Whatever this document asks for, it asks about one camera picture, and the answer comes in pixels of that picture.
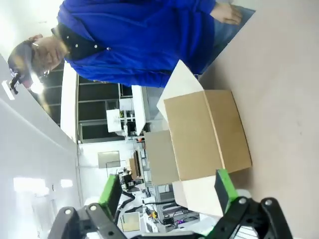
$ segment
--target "black collar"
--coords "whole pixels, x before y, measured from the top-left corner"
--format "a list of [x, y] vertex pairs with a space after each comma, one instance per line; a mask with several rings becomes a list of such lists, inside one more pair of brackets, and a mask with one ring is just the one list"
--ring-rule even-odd
[[62, 23], [59, 23], [55, 28], [51, 29], [51, 31], [66, 45], [69, 51], [69, 53], [65, 56], [67, 60], [81, 60], [100, 51], [109, 49], [80, 36]]

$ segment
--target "ceiling light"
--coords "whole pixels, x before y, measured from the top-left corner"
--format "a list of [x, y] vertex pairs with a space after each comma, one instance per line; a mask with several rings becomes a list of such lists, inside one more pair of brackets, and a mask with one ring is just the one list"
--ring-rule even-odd
[[33, 82], [33, 84], [31, 85], [30, 89], [32, 90], [32, 92], [40, 95], [43, 93], [44, 90], [44, 86], [41, 82]]
[[49, 189], [45, 186], [44, 179], [41, 178], [14, 178], [13, 187], [17, 193], [31, 192], [41, 195], [47, 195], [49, 193]]
[[6, 95], [9, 97], [9, 99], [11, 101], [13, 101], [14, 100], [14, 96], [13, 96], [8, 84], [6, 83], [6, 81], [2, 81], [2, 87], [4, 88], [4, 91], [6, 92]]
[[60, 184], [62, 188], [70, 188], [73, 186], [73, 182], [70, 179], [61, 179]]

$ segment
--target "person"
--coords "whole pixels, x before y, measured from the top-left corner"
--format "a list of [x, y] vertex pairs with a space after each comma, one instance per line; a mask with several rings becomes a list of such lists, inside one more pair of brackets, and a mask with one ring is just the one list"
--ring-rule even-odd
[[25, 86], [64, 58], [88, 80], [164, 87], [179, 59], [202, 74], [253, 13], [215, 0], [64, 0], [53, 35], [8, 63]]

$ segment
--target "table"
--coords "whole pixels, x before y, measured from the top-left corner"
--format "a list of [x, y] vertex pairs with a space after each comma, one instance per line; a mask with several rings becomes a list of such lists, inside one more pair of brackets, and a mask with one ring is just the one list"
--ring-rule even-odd
[[231, 175], [278, 199], [295, 237], [318, 238], [319, 1], [268, 0], [200, 79], [231, 89], [253, 167]]
[[132, 86], [133, 105], [137, 135], [140, 135], [150, 118], [148, 95], [145, 87]]

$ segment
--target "blue jacket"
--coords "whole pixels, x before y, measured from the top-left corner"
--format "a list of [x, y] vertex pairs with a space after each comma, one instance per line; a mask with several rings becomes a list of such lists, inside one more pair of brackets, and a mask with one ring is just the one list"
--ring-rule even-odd
[[215, 0], [65, 0], [58, 21], [106, 50], [68, 61], [89, 80], [164, 87], [181, 59], [194, 74], [212, 53]]

